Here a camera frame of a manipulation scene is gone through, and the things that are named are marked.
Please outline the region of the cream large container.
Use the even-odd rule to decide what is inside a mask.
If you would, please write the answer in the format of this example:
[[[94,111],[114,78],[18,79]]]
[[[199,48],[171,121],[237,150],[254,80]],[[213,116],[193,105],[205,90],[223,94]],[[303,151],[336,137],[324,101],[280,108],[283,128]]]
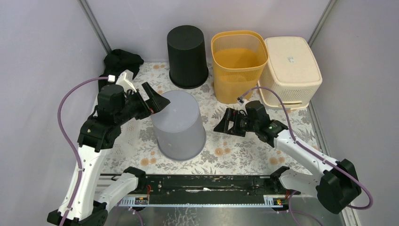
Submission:
[[[322,84],[322,76],[308,42],[302,37],[281,36],[264,40],[269,60],[257,85],[270,108],[307,108]]]

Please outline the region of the yellow plastic waste basket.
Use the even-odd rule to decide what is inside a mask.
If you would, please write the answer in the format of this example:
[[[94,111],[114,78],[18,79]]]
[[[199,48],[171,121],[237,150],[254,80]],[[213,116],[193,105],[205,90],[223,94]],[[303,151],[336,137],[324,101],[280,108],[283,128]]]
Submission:
[[[269,53],[262,36],[254,31],[228,31],[211,40],[214,90],[217,101],[234,104],[256,86]]]

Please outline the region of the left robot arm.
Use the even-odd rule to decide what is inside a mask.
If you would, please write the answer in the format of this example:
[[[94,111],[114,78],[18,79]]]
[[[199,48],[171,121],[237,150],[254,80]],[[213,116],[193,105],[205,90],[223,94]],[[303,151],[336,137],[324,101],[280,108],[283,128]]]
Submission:
[[[132,85],[127,89],[118,84],[107,85],[98,93],[97,105],[83,123],[78,147],[73,149],[77,164],[70,187],[60,207],[48,214],[49,223],[102,226],[110,210],[127,194],[149,190],[146,173],[128,167],[98,198],[95,197],[104,160],[121,134],[122,125],[132,119],[141,120],[159,113],[170,104],[147,82],[142,87],[148,95],[147,100]]]

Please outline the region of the grey bucket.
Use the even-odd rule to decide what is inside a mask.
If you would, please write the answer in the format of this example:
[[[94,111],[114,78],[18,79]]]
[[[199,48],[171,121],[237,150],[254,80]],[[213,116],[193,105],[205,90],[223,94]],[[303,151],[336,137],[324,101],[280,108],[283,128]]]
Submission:
[[[172,90],[161,95],[170,104],[151,116],[159,150],[174,161],[196,157],[206,143],[200,107],[191,94]]]

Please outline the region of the white perforated basket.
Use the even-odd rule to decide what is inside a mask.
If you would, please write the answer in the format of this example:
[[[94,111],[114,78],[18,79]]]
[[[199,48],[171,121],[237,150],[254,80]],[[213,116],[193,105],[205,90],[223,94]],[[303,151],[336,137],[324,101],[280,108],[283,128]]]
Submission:
[[[112,155],[118,157],[132,156],[131,149],[137,143],[139,123],[131,119],[122,125],[107,124],[97,118],[97,105],[90,116],[92,125],[88,128],[96,149],[110,148]]]

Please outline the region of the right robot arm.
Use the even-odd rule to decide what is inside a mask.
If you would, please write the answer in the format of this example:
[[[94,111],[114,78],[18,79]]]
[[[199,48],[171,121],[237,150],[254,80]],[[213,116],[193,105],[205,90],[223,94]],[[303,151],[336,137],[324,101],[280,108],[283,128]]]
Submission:
[[[253,132],[264,143],[284,151],[304,166],[310,174],[298,173],[289,168],[275,172],[270,188],[276,194],[287,189],[316,197],[331,213],[338,214],[361,194],[355,183],[357,172],[347,159],[338,161],[294,136],[289,127],[271,120],[260,101],[250,101],[244,110],[227,108],[214,132],[244,137]]]

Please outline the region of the black round bucket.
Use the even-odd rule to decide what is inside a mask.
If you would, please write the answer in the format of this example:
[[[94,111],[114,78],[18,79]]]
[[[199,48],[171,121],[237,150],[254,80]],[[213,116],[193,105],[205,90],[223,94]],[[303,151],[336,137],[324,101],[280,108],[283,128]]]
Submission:
[[[169,78],[182,89],[194,89],[208,78],[205,38],[192,25],[173,28],[167,35]]]

